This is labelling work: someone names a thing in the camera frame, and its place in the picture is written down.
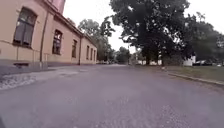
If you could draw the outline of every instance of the distant building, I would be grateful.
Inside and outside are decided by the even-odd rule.
[[[196,63],[196,56],[192,56],[190,59],[185,60],[183,62],[184,66],[193,66],[193,64]]]
[[[97,48],[63,17],[64,4],[1,0],[0,63],[96,64]]]

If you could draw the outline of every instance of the building facade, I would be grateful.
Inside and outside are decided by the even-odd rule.
[[[64,3],[1,0],[0,63],[96,64],[96,47],[63,17]]]

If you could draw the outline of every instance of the lawn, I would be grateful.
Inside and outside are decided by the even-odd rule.
[[[215,81],[224,81],[224,67],[167,67],[172,73]]]

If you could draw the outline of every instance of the road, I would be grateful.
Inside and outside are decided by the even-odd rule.
[[[97,67],[1,91],[0,128],[223,128],[224,93],[202,85]]]

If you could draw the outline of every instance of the sky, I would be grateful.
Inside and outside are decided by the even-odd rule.
[[[205,15],[206,22],[211,23],[216,30],[224,33],[224,1],[223,0],[188,0],[190,8],[186,13],[195,14],[200,12]],[[110,0],[66,0],[63,15],[72,19],[76,26],[83,19],[92,19],[98,23],[102,23],[106,16],[114,14],[109,6]],[[128,48],[128,44],[124,44],[119,39],[122,28],[114,26],[116,32],[109,38],[112,48],[119,50],[121,46]],[[135,48],[130,48],[131,53],[135,52]]]

